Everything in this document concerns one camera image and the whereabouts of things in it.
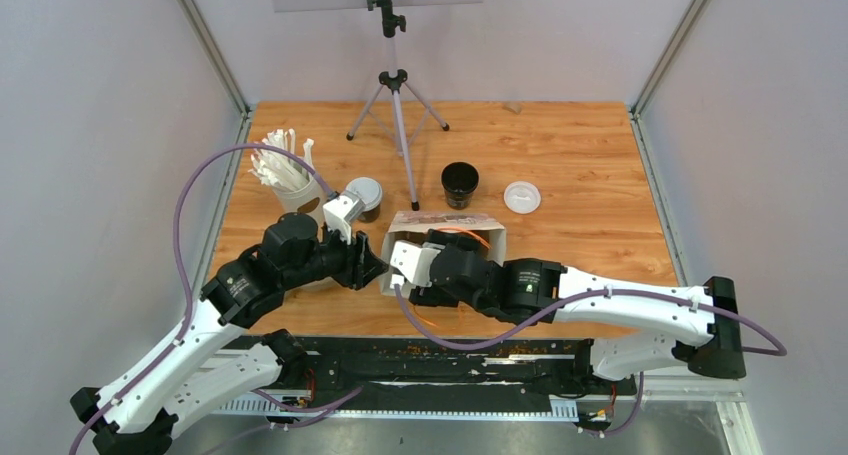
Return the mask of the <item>black coffee cup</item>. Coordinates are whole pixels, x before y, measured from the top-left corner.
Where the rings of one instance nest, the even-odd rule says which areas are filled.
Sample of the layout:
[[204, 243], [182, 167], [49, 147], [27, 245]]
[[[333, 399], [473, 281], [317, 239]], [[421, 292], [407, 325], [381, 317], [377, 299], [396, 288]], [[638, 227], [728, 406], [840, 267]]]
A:
[[379, 204], [373, 207], [366, 207], [358, 216], [357, 220], [362, 223], [372, 223], [379, 218], [380, 212], [381, 206]]

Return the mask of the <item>kraft paper takeout bag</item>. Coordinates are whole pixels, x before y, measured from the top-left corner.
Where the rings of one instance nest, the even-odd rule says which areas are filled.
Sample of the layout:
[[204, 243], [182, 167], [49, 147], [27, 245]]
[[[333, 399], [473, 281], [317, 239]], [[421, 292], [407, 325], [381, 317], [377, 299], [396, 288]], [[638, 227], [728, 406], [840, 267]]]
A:
[[[473, 241], [486, 259], [502, 263], [507, 248], [506, 228], [487, 214], [440, 213], [425, 211], [399, 211], [395, 214], [384, 236], [381, 258], [388, 262], [398, 241], [423, 245], [445, 244], [449, 236]], [[464, 304], [435, 307], [429, 304], [414, 305], [412, 286], [405, 284], [402, 295], [412, 316], [427, 330], [436, 335], [457, 338], [480, 335], [494, 336], [494, 330], [502, 323], [475, 314]]]

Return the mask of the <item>white plastic cup lid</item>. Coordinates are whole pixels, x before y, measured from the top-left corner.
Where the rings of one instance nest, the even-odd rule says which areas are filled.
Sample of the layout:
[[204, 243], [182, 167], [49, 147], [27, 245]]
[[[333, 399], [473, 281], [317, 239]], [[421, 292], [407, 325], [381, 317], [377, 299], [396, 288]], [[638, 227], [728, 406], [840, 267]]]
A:
[[351, 180], [347, 184], [346, 190], [356, 195], [363, 202], [365, 211], [377, 208], [383, 198], [381, 184], [370, 177], [357, 177]]

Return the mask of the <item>black paper cup stack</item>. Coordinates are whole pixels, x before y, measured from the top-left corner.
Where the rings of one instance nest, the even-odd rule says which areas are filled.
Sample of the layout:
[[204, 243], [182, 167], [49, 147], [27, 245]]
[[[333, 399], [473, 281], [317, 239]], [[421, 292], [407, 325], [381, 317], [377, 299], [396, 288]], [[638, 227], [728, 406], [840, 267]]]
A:
[[479, 181], [479, 172], [467, 162], [446, 165], [441, 173], [441, 184], [447, 205], [457, 210], [467, 208]]

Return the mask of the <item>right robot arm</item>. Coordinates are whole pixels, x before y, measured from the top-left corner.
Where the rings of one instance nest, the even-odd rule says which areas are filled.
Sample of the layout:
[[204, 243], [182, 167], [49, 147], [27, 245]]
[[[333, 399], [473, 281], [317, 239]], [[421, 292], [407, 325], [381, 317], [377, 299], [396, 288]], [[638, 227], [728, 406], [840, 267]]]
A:
[[584, 392], [679, 365], [714, 379], [747, 374], [730, 278], [657, 286], [536, 258], [497, 262], [481, 249], [478, 241], [451, 233], [430, 234], [422, 244], [398, 241], [390, 256], [392, 282], [413, 304], [465, 304], [515, 326], [580, 321], [634, 329], [631, 336], [588, 341], [570, 367], [573, 383]]

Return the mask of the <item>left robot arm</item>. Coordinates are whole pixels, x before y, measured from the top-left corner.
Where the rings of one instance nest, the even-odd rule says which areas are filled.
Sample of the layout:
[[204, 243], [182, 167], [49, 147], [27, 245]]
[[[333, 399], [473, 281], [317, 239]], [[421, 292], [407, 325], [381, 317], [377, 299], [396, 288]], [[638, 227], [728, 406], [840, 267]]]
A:
[[222, 265], [201, 289], [179, 325], [119, 379], [83, 387], [70, 399], [100, 454], [164, 454], [188, 427], [242, 393], [276, 382], [298, 386], [306, 352], [287, 330], [262, 336], [235, 360], [212, 371], [199, 368], [267, 313], [286, 292], [330, 278], [360, 290], [385, 273], [387, 263], [368, 236], [347, 236], [287, 213], [260, 243]]

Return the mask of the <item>white straw holder cup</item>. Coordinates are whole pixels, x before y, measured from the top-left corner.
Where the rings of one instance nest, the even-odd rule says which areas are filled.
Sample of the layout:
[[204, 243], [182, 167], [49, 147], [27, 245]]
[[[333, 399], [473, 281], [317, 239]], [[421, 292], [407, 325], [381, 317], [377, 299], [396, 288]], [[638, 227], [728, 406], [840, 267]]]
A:
[[298, 212], [312, 217], [319, 226], [325, 223], [323, 205], [327, 193], [314, 177], [303, 167], [294, 167], [299, 174], [292, 178], [290, 171], [275, 179], [271, 189], [286, 212]]

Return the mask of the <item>bundle of wrapped straws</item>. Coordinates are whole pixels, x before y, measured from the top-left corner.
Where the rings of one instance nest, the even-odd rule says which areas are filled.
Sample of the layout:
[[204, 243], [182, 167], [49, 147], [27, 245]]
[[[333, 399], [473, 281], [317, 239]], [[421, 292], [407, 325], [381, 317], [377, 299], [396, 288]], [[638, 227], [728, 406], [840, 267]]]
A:
[[[297, 155], [297, 134], [293, 128], [268, 132], [262, 143], [281, 148]], [[303, 189], [312, 181], [312, 175], [299, 163], [273, 151], [254, 150], [251, 154], [253, 174], [263, 185], [285, 192]]]

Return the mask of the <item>silver tripod stand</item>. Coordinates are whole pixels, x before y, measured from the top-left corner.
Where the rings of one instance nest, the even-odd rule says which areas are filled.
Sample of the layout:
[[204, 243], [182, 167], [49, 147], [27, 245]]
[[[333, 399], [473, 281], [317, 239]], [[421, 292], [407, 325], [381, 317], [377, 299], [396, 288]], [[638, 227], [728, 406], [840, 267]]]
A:
[[386, 41], [387, 48], [388, 69], [378, 75], [378, 87], [366, 101], [363, 109], [350, 130], [346, 133], [345, 137], [348, 141], [353, 141], [358, 129], [368, 115], [370, 115], [381, 127], [387, 129], [387, 127], [382, 124], [382, 121], [376, 115], [371, 113], [371, 109], [380, 93], [384, 89], [388, 90], [390, 93], [394, 124], [392, 134], [395, 139], [396, 148], [399, 150], [405, 166], [409, 186], [410, 207], [413, 211], [419, 211], [420, 201], [417, 194], [410, 155], [411, 141], [406, 132], [401, 101], [402, 89], [407, 88], [425, 109], [425, 114], [422, 116], [419, 126], [414, 131], [412, 138], [415, 138], [415, 136], [419, 133], [423, 127], [423, 123], [427, 119], [427, 116], [433, 118], [443, 131], [449, 131], [450, 124], [438, 113], [438, 111], [420, 93], [420, 91], [408, 81], [408, 72], [399, 67], [395, 37], [398, 31], [403, 33], [406, 32], [406, 18], [395, 12], [393, 0], [366, 0], [366, 8], [369, 11], [377, 9], [380, 12], [382, 34]]

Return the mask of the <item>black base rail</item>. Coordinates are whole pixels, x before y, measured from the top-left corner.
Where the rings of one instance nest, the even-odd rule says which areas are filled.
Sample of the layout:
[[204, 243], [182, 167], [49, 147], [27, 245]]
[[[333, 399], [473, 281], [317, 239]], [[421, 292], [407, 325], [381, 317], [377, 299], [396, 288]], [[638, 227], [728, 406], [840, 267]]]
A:
[[512, 339], [457, 351], [422, 338], [302, 337], [305, 355], [265, 392], [311, 406], [398, 414], [541, 414], [553, 398], [603, 407], [637, 381], [590, 375], [585, 340]]

